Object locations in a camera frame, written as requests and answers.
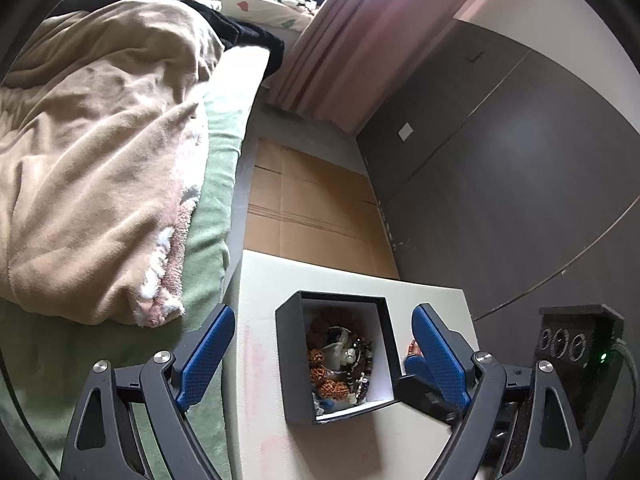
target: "green bedsheet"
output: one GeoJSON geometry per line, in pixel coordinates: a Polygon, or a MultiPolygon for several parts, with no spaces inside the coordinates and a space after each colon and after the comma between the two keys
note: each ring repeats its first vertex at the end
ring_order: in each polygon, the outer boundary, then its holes
{"type": "MultiPolygon", "coordinates": [[[[202,196],[191,222],[182,274],[186,314],[156,329],[107,321],[85,326],[66,319],[30,314],[0,299],[0,348],[20,405],[41,443],[60,466],[66,430],[91,366],[100,359],[115,367],[146,362],[171,349],[197,328],[222,296],[228,250],[230,207],[236,163],[251,104],[268,52],[239,47],[225,52],[204,99],[209,120],[209,158],[202,196]]],[[[203,401],[188,418],[202,447],[223,479],[231,472],[226,451],[218,369],[203,401]]],[[[136,406],[143,447],[156,480],[168,479],[143,406],[136,406]]],[[[22,426],[4,381],[0,380],[0,420],[33,471],[55,476],[22,426]]]]}

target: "light switch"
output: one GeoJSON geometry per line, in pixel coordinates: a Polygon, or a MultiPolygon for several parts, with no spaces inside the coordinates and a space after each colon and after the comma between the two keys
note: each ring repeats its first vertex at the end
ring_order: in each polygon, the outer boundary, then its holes
{"type": "Polygon", "coordinates": [[[402,142],[405,142],[407,137],[409,137],[413,132],[414,129],[409,125],[409,123],[405,123],[404,126],[400,128],[398,135],[402,139],[402,142]]]}

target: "blue gripper pad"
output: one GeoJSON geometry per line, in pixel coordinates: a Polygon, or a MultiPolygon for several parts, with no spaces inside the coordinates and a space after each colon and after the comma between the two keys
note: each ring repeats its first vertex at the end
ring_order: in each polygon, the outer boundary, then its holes
{"type": "Polygon", "coordinates": [[[433,384],[447,402],[465,411],[471,403],[466,391],[465,371],[421,306],[414,308],[411,327],[433,376],[433,384]]]}
{"type": "Polygon", "coordinates": [[[184,412],[202,400],[235,330],[236,316],[226,306],[182,370],[182,387],[175,403],[184,412]]]}
{"type": "Polygon", "coordinates": [[[433,377],[431,370],[429,370],[427,359],[421,355],[407,356],[404,359],[404,371],[409,375],[413,374],[423,378],[428,383],[433,384],[433,386],[436,385],[436,379],[433,377]]]}

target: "wall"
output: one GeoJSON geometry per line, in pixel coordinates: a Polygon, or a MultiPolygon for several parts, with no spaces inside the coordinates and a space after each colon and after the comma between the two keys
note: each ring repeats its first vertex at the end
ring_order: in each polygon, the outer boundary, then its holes
{"type": "Polygon", "coordinates": [[[640,74],[584,0],[469,0],[456,17],[551,58],[599,92],[640,131],[640,74]]]}

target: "open box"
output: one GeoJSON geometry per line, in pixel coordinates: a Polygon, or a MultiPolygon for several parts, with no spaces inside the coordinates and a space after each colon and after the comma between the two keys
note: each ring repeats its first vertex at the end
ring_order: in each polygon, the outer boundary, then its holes
{"type": "Polygon", "coordinates": [[[276,332],[287,422],[324,424],[372,412],[396,402],[394,384],[401,376],[401,368],[385,298],[299,291],[276,310],[276,332]],[[372,342],[373,366],[365,402],[316,416],[306,334],[312,319],[325,307],[349,309],[361,322],[362,335],[372,342]]]}

